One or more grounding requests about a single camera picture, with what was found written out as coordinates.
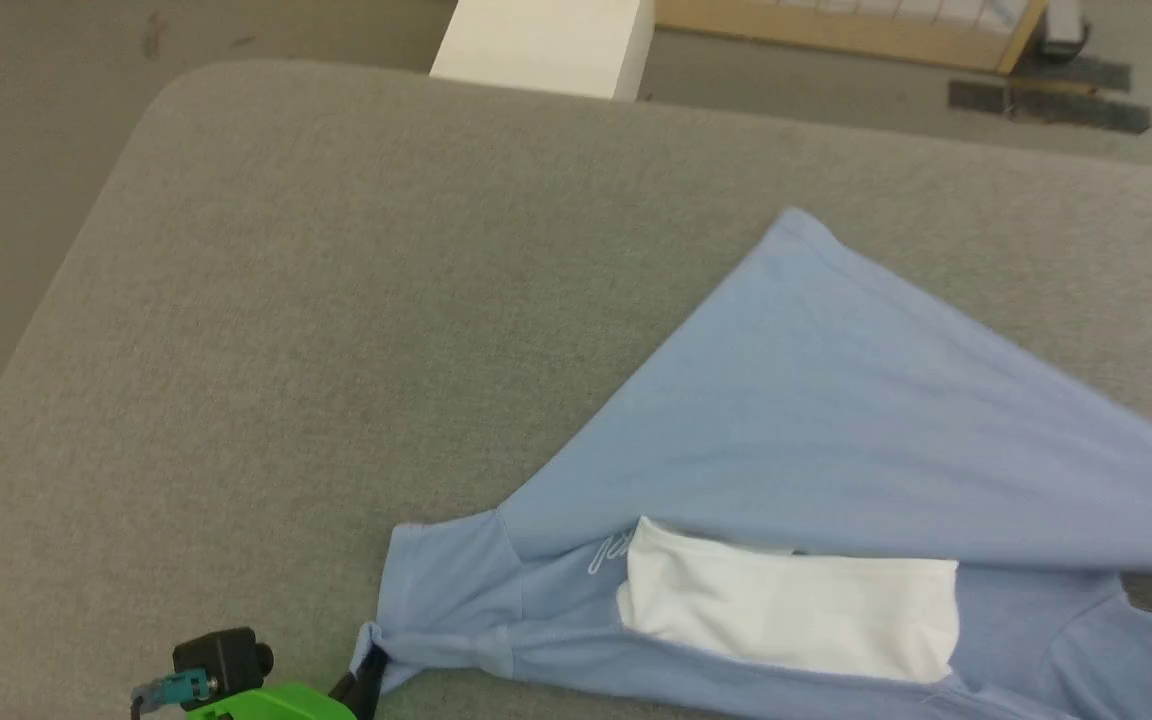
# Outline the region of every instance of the teal connector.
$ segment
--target teal connector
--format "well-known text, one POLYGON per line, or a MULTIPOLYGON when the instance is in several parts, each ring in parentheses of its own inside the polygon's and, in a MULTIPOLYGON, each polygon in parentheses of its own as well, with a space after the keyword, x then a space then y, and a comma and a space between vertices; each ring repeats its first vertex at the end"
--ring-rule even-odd
POLYGON ((132 691, 132 712, 136 715, 154 712, 164 705, 206 700, 211 684, 205 670, 184 670, 138 685, 132 691))

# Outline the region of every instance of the gray fabric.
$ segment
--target gray fabric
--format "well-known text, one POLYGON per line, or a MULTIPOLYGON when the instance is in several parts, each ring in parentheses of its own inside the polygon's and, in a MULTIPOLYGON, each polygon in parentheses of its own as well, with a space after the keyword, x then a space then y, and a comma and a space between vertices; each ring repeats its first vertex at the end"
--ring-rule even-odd
MULTIPOLYGON (((219 626, 329 687, 389 529, 502 501, 787 205, 1152 418, 1150 168, 325 65, 174 83, 0 382, 0 717, 119 717, 219 626)), ((692 715, 470 670, 382 707, 692 715)))

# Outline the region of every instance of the white box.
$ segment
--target white box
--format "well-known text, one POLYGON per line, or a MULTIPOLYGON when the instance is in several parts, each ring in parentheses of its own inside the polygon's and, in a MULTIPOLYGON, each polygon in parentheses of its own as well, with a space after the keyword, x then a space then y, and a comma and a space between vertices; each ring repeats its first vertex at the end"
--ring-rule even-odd
POLYGON ((461 0, 431 77, 634 100, 653 0, 461 0))

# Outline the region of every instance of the printed logo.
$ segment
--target printed logo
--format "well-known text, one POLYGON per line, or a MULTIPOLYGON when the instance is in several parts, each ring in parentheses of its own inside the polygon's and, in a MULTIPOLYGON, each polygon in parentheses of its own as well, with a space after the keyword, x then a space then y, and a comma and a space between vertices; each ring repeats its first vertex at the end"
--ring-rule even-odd
POLYGON ((600 546, 598 546, 598 552, 594 553, 594 560, 589 562, 589 574, 597 575, 600 569, 602 569, 604 560, 616 560, 617 558, 624 558, 630 552, 630 541, 634 539, 634 530, 621 530, 620 533, 605 539, 600 546))

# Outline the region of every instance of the white pocket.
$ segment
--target white pocket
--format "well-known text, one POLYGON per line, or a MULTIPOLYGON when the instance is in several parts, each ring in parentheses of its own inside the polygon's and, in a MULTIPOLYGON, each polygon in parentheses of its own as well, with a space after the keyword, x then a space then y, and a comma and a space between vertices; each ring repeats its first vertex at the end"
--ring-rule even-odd
POLYGON ((957 562, 794 555, 639 518, 616 593, 635 632, 750 662, 934 683, 958 641, 957 562))

